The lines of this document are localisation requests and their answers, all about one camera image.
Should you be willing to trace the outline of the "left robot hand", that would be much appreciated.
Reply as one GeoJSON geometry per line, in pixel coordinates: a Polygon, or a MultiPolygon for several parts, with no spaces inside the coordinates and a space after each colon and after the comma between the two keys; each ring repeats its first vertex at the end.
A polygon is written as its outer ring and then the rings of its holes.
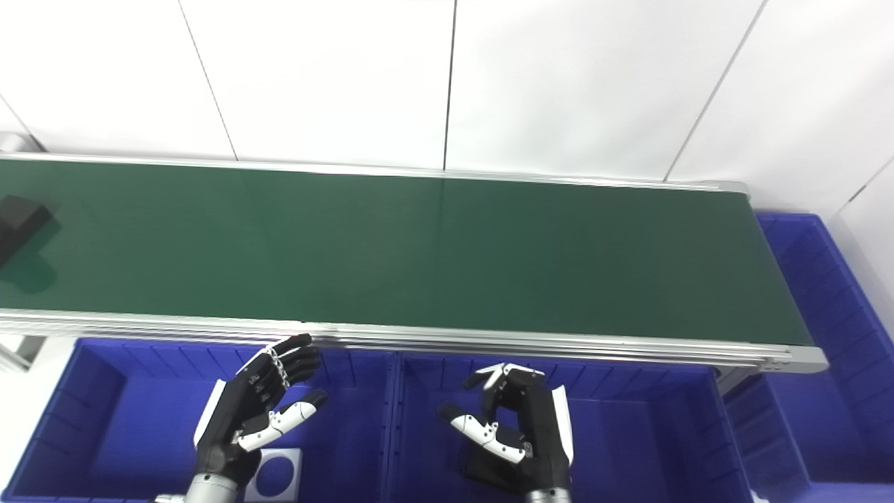
{"type": "Polygon", "coordinates": [[[258,471],[261,449],[327,402],[327,393],[315,389],[293,403],[281,404],[288,389],[312,378],[321,362],[321,351],[310,334],[291,335],[262,348],[232,379],[220,380],[197,426],[193,474],[202,479],[221,477],[243,489],[258,471]]]}

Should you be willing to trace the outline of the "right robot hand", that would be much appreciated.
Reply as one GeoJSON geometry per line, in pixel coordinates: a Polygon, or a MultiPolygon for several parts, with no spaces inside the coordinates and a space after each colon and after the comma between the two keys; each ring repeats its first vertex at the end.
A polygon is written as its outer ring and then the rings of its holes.
{"type": "Polygon", "coordinates": [[[450,402],[437,411],[471,442],[463,474],[527,502],[571,501],[574,446],[565,386],[551,389],[542,372],[513,363],[476,370],[461,386],[480,386],[482,413],[450,402]]]}

